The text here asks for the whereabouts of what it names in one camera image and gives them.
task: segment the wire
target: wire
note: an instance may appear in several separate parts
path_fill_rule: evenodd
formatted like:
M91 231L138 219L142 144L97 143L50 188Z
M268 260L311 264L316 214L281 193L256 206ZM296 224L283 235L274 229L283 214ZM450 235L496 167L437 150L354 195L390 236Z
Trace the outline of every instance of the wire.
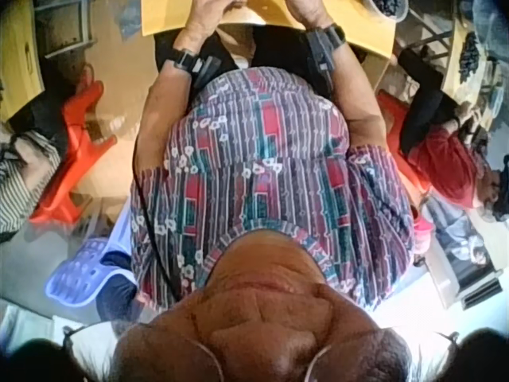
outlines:
M140 186L140 182L138 180L138 176L136 175L136 153L138 152L138 138L136 138L136 143L134 144L134 152L133 152L133 162L132 162L132 170L133 170L133 179L134 184L136 185L136 191L138 192L140 198L140 204L142 205L143 217L145 218L146 229L149 235L150 246L153 249L153 253L155 254L156 263L161 271L163 279L165 280L166 285L168 286L170 293L172 294L174 302L180 300L181 293L180 288L173 285L171 278L169 277L166 269L162 263L161 253L157 248L156 238L153 230L153 225L150 223L148 208L146 207L145 196L143 195L142 187Z

